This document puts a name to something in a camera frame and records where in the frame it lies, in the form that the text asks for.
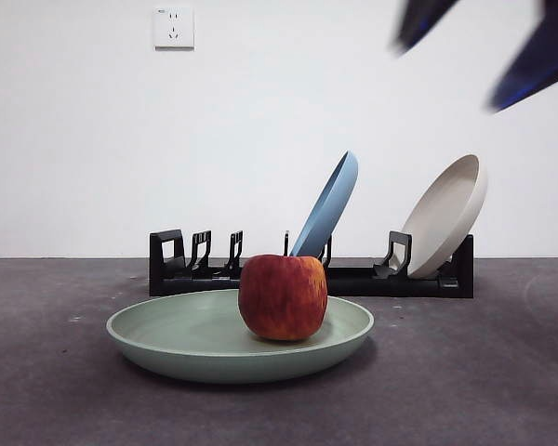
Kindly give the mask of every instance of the light green plate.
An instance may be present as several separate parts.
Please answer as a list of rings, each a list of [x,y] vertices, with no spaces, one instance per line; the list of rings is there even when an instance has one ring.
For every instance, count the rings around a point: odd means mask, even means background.
[[[242,321],[237,290],[172,295],[115,313],[108,333],[147,370],[206,383],[261,383],[318,372],[350,356],[374,324],[365,308],[328,298],[322,327],[300,342],[273,342]]]

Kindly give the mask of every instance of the white wall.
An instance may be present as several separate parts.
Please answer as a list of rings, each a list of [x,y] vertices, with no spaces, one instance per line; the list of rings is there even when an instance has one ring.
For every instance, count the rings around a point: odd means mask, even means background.
[[[335,256],[383,254],[469,152],[490,176],[476,254],[558,256],[558,85],[485,108],[538,4],[464,0],[398,59],[402,3],[192,0],[195,51],[156,52],[160,2],[0,0],[0,257],[146,256],[173,228],[279,253],[346,150]]]

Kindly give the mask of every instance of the wall socket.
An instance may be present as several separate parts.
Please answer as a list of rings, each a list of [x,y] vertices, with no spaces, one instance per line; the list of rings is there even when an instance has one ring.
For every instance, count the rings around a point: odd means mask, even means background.
[[[155,48],[194,48],[194,11],[191,7],[158,7],[153,11]]]

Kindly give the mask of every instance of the dark blue object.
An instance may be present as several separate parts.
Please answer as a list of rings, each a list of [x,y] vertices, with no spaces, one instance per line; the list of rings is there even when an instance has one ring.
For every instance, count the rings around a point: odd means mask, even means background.
[[[417,44],[457,0],[407,0],[397,42]],[[544,17],[496,86],[491,106],[499,111],[558,82],[558,0],[542,2]]]
[[[397,42],[405,51],[419,42],[457,0],[407,0]]]
[[[545,15],[504,74],[491,99],[503,110],[558,82],[558,0],[545,3]]]

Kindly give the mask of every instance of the dish rack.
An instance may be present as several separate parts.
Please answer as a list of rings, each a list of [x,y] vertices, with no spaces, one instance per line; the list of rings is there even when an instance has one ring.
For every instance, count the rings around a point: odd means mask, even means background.
[[[230,236],[228,261],[220,267],[209,265],[211,231],[193,235],[190,259],[184,253],[181,230],[166,230],[150,234],[149,295],[178,295],[195,291],[237,289],[240,287],[242,267],[240,259],[244,234]],[[410,234],[392,230],[389,233],[387,255],[376,258],[371,267],[331,266],[332,236],[318,256],[326,274],[328,293],[335,296],[391,296],[391,297],[455,297],[473,298],[473,236],[468,235],[449,261],[430,279],[411,279],[407,267],[411,261]],[[163,244],[173,243],[174,253],[164,259]],[[396,244],[404,247],[403,262],[391,268],[390,261]],[[199,258],[201,245],[205,252]],[[284,240],[287,254],[288,235]]]

